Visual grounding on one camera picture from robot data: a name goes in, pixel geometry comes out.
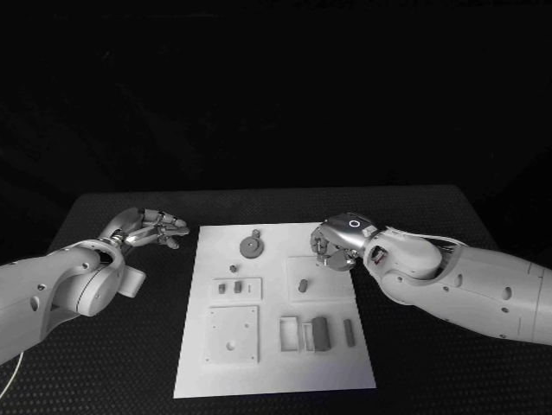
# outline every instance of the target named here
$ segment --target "white cable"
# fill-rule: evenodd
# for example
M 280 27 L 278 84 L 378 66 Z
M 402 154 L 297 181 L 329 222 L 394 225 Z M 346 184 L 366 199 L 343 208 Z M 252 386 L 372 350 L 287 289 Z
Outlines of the white cable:
M 21 361 L 23 361 L 23 352 L 20 353 L 20 359 L 17 360 L 17 365 L 16 365 L 14 373 L 11 375 L 11 378 L 10 378 L 8 382 L 7 382 L 7 385 L 4 386 L 4 390 L 1 391 L 0 400 L 4 397 L 4 392 L 7 391 L 7 388 L 10 387 L 11 382 L 14 381 L 14 376 L 17 374 L 17 368 L 20 367 Z
M 420 235 L 417 233 L 410 233 L 410 232 L 399 231 L 398 229 L 394 229 L 392 227 L 386 227 L 386 228 L 388 228 L 389 231 L 392 231 L 394 233 L 398 233 L 401 235 L 417 236 L 418 238 L 438 239 L 438 240 L 444 240 L 446 242 L 451 242 L 453 244 L 467 246 L 460 240 L 447 238 L 446 236 Z

